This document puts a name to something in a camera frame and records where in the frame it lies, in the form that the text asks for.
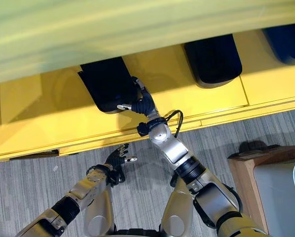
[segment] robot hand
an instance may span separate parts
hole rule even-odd
[[[126,179],[122,171],[121,165],[128,162],[135,162],[137,160],[136,157],[127,158],[126,154],[128,153],[128,147],[128,143],[121,145],[108,156],[104,165],[92,166],[87,170],[86,174],[88,174],[90,171],[96,168],[104,168],[103,166],[106,166],[110,169],[109,171],[107,171],[106,175],[107,182],[111,184],[111,187],[118,185],[119,183],[123,183]]]
[[[153,98],[151,94],[148,92],[148,90],[146,89],[146,87],[138,78],[132,77],[132,80],[134,84],[140,88],[142,98],[132,103],[131,105],[130,104],[117,105],[117,108],[120,110],[130,110],[138,114],[144,114],[145,116],[149,118],[149,120],[159,117]]]
[[[177,138],[183,114],[181,113],[179,127],[173,136],[167,125],[173,114],[162,118],[143,83],[137,78],[134,81],[139,85],[143,97],[132,105],[117,107],[144,114],[148,118],[148,123],[140,123],[137,127],[138,133],[141,136],[149,135],[150,141],[163,152],[168,164],[186,183],[187,189],[194,195],[193,205],[203,222],[217,229],[218,235],[223,237],[265,236],[262,230],[241,213],[241,200],[236,192],[205,168]]]

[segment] robotic arm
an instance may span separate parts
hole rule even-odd
[[[143,97],[132,105],[118,105],[121,110],[144,114],[148,123],[137,127],[141,136],[149,135],[150,141],[165,155],[168,164],[183,179],[195,195],[193,205],[203,222],[216,228],[219,237],[267,236],[250,218],[241,213],[241,200],[237,193],[224,185],[208,168],[190,153],[187,147],[172,135],[167,120],[162,118],[143,83],[133,78]]]

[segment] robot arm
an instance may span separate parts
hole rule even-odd
[[[148,123],[140,123],[138,133],[141,136],[149,135],[150,141],[163,152],[168,164],[186,183],[194,195],[193,204],[203,222],[217,229],[220,237],[267,236],[241,213],[241,200],[237,193],[205,168],[176,137],[177,133],[172,135],[167,120],[159,115],[152,96],[143,83],[137,78],[134,78],[134,82],[141,89],[142,99],[132,105],[117,107],[147,117]]]
[[[26,226],[16,237],[58,237],[79,212],[89,206],[100,195],[106,185],[117,185],[124,181],[121,165],[136,161],[126,158],[128,144],[122,145],[107,158],[104,165],[92,166],[84,179],[78,181],[53,207],[45,210]]]

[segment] cable connector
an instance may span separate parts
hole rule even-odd
[[[141,136],[141,137],[144,137],[146,135],[148,135],[148,133],[156,126],[158,126],[159,124],[166,124],[167,125],[167,121],[165,118],[163,117],[159,117],[159,118],[155,118],[153,120],[151,120],[150,122],[140,122],[139,123],[139,126],[137,126],[137,131],[138,131],[138,134]]]

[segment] robot forearm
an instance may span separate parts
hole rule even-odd
[[[106,187],[106,174],[95,169],[77,182],[52,208],[45,210],[26,226],[17,237],[57,237]]]

